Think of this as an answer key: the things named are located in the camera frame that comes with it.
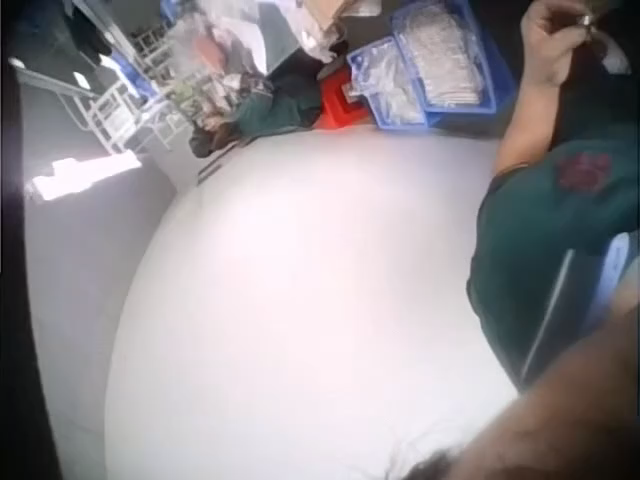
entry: clear plastic packaging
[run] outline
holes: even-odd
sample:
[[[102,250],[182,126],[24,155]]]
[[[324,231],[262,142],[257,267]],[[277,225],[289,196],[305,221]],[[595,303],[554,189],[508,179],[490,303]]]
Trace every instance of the clear plastic packaging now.
[[[399,37],[430,104],[455,107],[482,102],[485,83],[477,66],[478,40],[445,2],[434,0],[415,8],[404,19]]]
[[[424,122],[424,114],[395,42],[374,45],[360,56],[353,70],[352,92],[377,95],[382,116],[390,124]]]
[[[356,0],[348,6],[343,17],[377,17],[382,13],[382,0]]]

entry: green shirt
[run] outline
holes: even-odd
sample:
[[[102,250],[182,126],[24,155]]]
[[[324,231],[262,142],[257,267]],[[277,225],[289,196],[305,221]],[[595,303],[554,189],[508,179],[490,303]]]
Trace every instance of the green shirt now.
[[[478,215],[468,295],[516,385],[567,251],[599,254],[640,226],[637,127],[583,133],[496,178]]]
[[[244,137],[265,137],[310,128],[321,112],[318,84],[289,77],[274,85],[273,93],[252,91],[236,112],[235,122]]]

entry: hair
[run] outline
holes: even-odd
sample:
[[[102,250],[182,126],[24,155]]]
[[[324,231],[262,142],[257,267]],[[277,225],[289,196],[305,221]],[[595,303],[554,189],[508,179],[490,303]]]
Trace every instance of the hair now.
[[[189,139],[189,147],[196,158],[207,158],[213,153],[213,139],[215,134],[195,127]]]
[[[597,445],[555,469],[528,465],[496,465],[473,480],[637,480],[640,479],[640,427],[604,429]],[[402,480],[446,480],[457,457],[441,451],[415,465]]]
[[[439,451],[415,465],[402,480],[444,480],[454,463],[453,454],[448,451]]]

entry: blue plastic crate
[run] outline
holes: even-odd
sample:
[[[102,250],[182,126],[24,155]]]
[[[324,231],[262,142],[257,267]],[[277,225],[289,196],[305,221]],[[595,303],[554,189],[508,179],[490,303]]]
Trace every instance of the blue plastic crate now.
[[[504,59],[500,55],[493,39],[483,32],[476,22],[468,0],[444,0],[450,13],[461,18],[475,37],[479,40],[479,55],[476,59],[479,71],[484,79],[482,101],[478,105],[457,105],[442,107],[433,105],[426,96],[426,91],[412,59],[412,54],[404,44],[401,36],[402,25],[407,16],[425,5],[440,3],[443,0],[426,0],[407,5],[396,11],[391,17],[393,34],[403,55],[409,74],[418,79],[418,98],[425,111],[429,113],[479,113],[494,114],[498,107],[515,91],[515,82]]]
[[[376,42],[373,42],[365,47],[362,47],[347,56],[347,61],[351,66],[352,78],[356,79],[359,73],[363,68],[363,57],[364,55],[374,47],[380,47],[392,42],[396,48],[397,43],[394,37],[385,37]],[[419,91],[420,83],[417,78],[412,78],[408,75],[409,80],[413,86],[413,91],[416,93]],[[387,118],[384,117],[382,108],[380,106],[380,94],[375,95],[366,95],[367,102],[369,103],[369,107],[371,108],[371,112],[380,127],[383,130],[397,130],[397,131],[425,131],[429,128],[428,114],[423,110],[424,121],[420,123],[412,123],[412,124],[396,124],[391,123]]]

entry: sleeve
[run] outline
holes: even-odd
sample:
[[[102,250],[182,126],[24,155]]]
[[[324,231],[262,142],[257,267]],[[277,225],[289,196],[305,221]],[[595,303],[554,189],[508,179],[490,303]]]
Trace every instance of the sleeve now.
[[[236,117],[260,121],[269,115],[272,105],[273,95],[264,91],[253,90],[240,105]]]
[[[599,255],[615,235],[638,228],[637,178],[637,160],[623,151],[574,144],[492,182],[467,290],[514,382],[567,251]]]

